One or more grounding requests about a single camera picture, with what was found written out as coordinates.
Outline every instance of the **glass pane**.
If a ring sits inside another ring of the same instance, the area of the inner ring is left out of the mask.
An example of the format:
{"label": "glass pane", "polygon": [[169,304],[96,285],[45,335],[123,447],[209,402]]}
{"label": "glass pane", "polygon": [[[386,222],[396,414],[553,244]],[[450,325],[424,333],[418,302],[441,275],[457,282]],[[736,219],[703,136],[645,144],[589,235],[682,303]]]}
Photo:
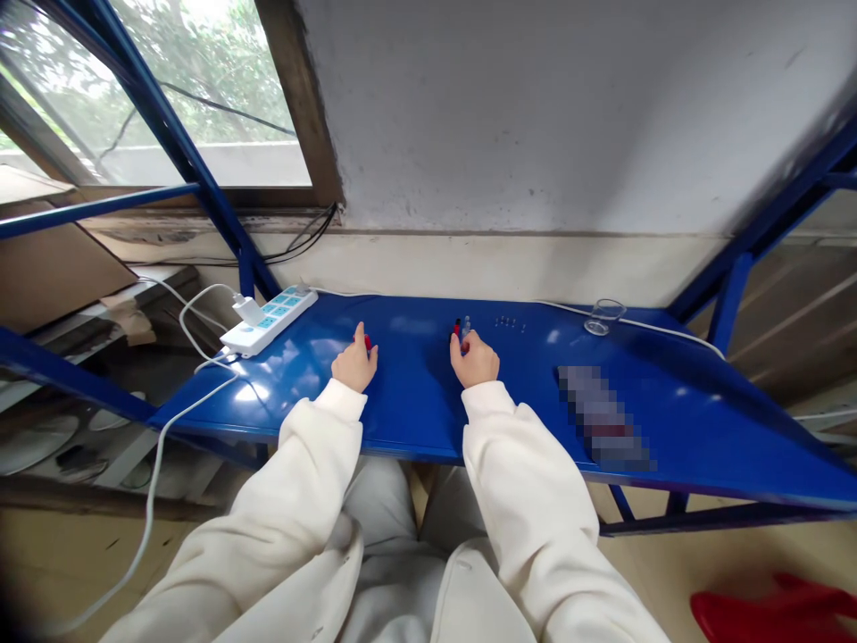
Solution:
{"label": "glass pane", "polygon": [[181,182],[110,70],[29,4],[12,0],[5,10],[0,63],[100,182]]}
{"label": "glass pane", "polygon": [[42,169],[33,163],[29,156],[24,154],[23,150],[16,146],[14,141],[2,131],[0,131],[0,165],[11,165],[13,168],[32,172],[47,179],[47,174],[42,172]]}
{"label": "glass pane", "polygon": [[253,0],[112,2],[221,185],[311,185]]}

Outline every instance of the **red chair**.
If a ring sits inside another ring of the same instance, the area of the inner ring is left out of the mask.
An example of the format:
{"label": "red chair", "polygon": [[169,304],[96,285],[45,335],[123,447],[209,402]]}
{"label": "red chair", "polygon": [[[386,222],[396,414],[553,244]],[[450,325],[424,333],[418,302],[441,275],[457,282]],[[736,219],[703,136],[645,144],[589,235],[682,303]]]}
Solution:
{"label": "red chair", "polygon": [[690,598],[696,622],[711,643],[854,643],[836,619],[857,619],[857,597],[786,573],[780,591],[758,603],[700,592]]}

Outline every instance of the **red pen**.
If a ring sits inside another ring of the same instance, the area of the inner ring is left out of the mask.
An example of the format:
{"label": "red pen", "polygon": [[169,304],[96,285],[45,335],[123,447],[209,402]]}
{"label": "red pen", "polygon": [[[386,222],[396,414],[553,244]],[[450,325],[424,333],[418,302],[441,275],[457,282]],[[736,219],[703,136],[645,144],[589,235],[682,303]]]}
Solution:
{"label": "red pen", "polygon": [[[357,337],[352,335],[351,340],[356,341]],[[371,350],[372,349],[372,342],[369,339],[369,333],[363,333],[363,340],[366,342],[366,350]]]}

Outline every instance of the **power strip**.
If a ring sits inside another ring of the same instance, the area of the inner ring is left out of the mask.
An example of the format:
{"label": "power strip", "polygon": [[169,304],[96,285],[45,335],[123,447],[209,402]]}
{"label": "power strip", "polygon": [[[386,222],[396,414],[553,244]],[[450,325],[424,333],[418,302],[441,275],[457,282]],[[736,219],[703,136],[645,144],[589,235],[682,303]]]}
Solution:
{"label": "power strip", "polygon": [[246,321],[220,337],[223,344],[242,357],[260,354],[277,335],[307,308],[318,301],[319,295],[307,287],[289,286],[262,307],[265,318],[255,326]]}

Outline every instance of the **white pants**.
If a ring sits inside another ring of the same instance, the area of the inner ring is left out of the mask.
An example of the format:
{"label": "white pants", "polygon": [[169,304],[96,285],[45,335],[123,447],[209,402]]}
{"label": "white pants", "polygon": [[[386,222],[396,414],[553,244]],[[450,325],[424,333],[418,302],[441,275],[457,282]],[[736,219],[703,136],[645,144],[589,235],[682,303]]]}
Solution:
{"label": "white pants", "polygon": [[363,564],[342,643],[428,643],[446,558],[485,525],[462,467],[441,467],[418,535],[408,463],[361,456],[344,509],[363,532]]}

